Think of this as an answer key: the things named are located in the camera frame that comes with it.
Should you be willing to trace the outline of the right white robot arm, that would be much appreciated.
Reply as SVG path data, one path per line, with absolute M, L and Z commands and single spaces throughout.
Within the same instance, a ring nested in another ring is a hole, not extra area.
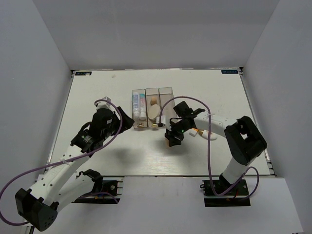
M 165 138 L 170 147 L 181 145 L 184 133 L 192 128 L 208 131 L 208 139 L 211 133 L 226 139 L 232 158 L 219 176 L 219 183 L 223 193 L 232 194 L 250 164 L 267 148 L 267 142 L 253 120 L 248 116 L 239 119 L 220 117 L 201 108 L 193 110 L 184 101 L 175 106 L 174 111 L 177 118 L 163 116 L 160 119 L 166 126 Z

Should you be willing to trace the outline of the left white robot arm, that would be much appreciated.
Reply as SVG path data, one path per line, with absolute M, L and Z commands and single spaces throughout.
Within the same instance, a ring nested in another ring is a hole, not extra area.
M 88 161 L 104 141 L 116 133 L 130 129 L 134 120 L 118 107 L 117 117 L 110 107 L 98 108 L 92 121 L 85 123 L 61 157 L 60 165 L 51 169 L 28 190 L 19 189 L 15 195 L 19 215 L 43 232 L 55 221 L 58 213 L 81 196 L 102 193 L 103 176 L 92 169 L 80 171 L 67 188 L 65 183 Z

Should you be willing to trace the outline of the round cream powder puff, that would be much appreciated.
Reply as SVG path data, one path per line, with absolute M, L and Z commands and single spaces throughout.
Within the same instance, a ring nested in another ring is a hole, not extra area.
M 148 110 L 148 118 L 155 120 L 160 115 L 161 107 L 157 104 L 152 105 Z

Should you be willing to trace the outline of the white tube pink blue print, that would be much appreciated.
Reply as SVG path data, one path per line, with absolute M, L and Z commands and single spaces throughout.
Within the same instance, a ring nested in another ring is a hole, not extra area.
M 140 101 L 140 120 L 145 120 L 147 115 L 147 105 L 146 105 L 146 96 L 143 93 L 140 93 L 139 95 L 139 101 Z

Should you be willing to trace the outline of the white tube blue logo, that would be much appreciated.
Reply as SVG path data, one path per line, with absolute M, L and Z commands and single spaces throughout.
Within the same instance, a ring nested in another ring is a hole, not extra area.
M 134 119 L 140 117 L 140 94 L 138 92 L 132 93 L 132 111 Z

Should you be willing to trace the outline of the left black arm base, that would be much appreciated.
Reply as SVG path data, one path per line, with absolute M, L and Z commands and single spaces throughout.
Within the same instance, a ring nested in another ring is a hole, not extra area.
M 77 204 L 118 204 L 123 190 L 123 177 L 104 177 L 102 187 L 77 198 Z

